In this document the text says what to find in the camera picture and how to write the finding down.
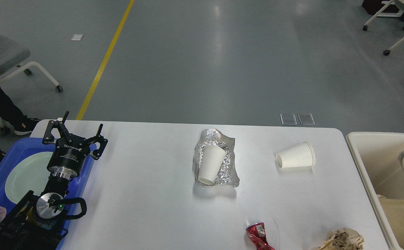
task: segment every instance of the white table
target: white table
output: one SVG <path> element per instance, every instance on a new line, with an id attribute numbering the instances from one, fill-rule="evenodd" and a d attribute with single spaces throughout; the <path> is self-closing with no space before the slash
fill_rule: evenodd
<path id="1" fill-rule="evenodd" d="M 88 213 L 73 221 L 62 249 L 253 250 L 245 228 L 258 222 L 277 250 L 310 250 L 342 227 L 362 234 L 364 249 L 388 249 L 339 130 L 101 123 L 109 142 L 82 196 Z M 42 137 L 46 124 L 41 121 L 31 137 Z M 88 138 L 99 124 L 65 125 Z M 236 138 L 239 187 L 195 181 L 194 147 L 206 128 Z M 303 141 L 315 149 L 313 168 L 275 166 L 276 152 Z"/>

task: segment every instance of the white plate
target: white plate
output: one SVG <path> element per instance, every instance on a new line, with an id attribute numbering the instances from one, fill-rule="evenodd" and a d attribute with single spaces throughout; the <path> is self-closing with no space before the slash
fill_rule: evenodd
<path id="1" fill-rule="evenodd" d="M 48 183 L 51 174 L 46 167 L 52 152 L 39 152 L 18 163 L 6 180 L 6 196 L 13 203 L 18 203 L 29 191 L 40 195 Z"/>

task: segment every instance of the blue tray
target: blue tray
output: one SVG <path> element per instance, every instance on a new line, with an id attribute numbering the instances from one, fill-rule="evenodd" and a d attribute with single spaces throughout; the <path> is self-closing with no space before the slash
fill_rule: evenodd
<path id="1" fill-rule="evenodd" d="M 41 140 L 41 138 L 30 137 L 18 140 L 10 147 L 5 158 L 0 163 L 0 206 L 5 207 L 7 213 L 9 213 L 16 205 L 7 198 L 5 192 L 6 180 L 12 169 L 22 160 L 33 154 L 46 151 L 54 152 L 55 145 L 44 145 L 41 143 Z M 96 149 L 96 146 L 93 144 L 91 146 L 91 151 L 94 149 Z M 86 182 L 88 180 L 89 173 L 91 172 L 93 164 L 94 159 L 92 159 L 90 156 L 86 157 L 80 176 L 73 179 L 69 185 L 69 188 L 67 189 L 69 190 L 69 194 L 66 195 L 66 198 L 80 197 L 83 194 L 84 187 L 86 186 Z M 69 210 L 69 214 L 72 214 L 77 206 L 78 205 L 66 206 L 66 209 Z M 67 220 L 64 224 L 64 228 L 68 229 L 72 221 L 73 220 Z M 63 240 L 60 242 L 57 249 L 60 249 L 62 245 Z"/>

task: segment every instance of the trash bin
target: trash bin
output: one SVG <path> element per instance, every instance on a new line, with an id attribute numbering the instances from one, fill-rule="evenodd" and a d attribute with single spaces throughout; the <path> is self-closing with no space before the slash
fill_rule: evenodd
<path id="1" fill-rule="evenodd" d="M 404 133 L 352 132 L 347 142 L 389 248 L 401 250 L 377 195 L 404 200 Z"/>

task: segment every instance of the aluminum foil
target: aluminum foil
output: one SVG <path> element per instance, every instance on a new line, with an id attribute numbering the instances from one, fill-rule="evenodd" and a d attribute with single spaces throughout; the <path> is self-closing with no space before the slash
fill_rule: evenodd
<path id="1" fill-rule="evenodd" d="M 199 168 L 202 162 L 203 148 L 206 145 L 213 145 L 220 147 L 226 152 L 226 156 L 222 163 L 221 169 L 217 174 L 216 180 L 214 180 L 214 185 L 232 185 L 233 187 L 238 187 L 240 180 L 237 177 L 236 168 L 234 166 L 234 143 L 234 138 L 225 136 L 215 128 L 203 130 L 200 134 L 199 142 L 194 149 L 194 162 L 196 163 L 196 180 L 199 176 Z"/>

